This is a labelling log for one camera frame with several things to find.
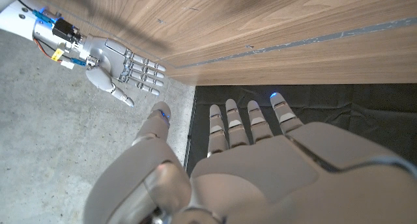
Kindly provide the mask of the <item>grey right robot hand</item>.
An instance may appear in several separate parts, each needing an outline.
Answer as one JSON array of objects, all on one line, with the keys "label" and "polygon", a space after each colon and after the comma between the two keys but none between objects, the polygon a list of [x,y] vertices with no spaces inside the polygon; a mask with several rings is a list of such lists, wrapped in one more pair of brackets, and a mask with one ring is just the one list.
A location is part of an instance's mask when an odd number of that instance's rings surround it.
[{"label": "grey right robot hand", "polygon": [[86,62],[87,78],[95,87],[130,107],[134,106],[134,101],[114,81],[130,84],[157,96],[160,94],[157,87],[164,85],[164,66],[110,38],[89,35],[82,44],[79,57]]}]

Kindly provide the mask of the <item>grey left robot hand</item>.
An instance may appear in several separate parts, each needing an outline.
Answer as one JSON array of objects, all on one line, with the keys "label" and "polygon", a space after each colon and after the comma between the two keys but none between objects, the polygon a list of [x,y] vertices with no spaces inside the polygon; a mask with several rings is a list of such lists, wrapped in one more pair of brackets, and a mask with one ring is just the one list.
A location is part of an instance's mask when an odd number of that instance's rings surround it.
[{"label": "grey left robot hand", "polygon": [[234,100],[210,108],[207,157],[187,173],[167,144],[158,102],[130,148],[99,177],[85,223],[415,223],[416,166],[336,126],[304,124],[270,96],[273,135],[257,102],[246,133]]}]

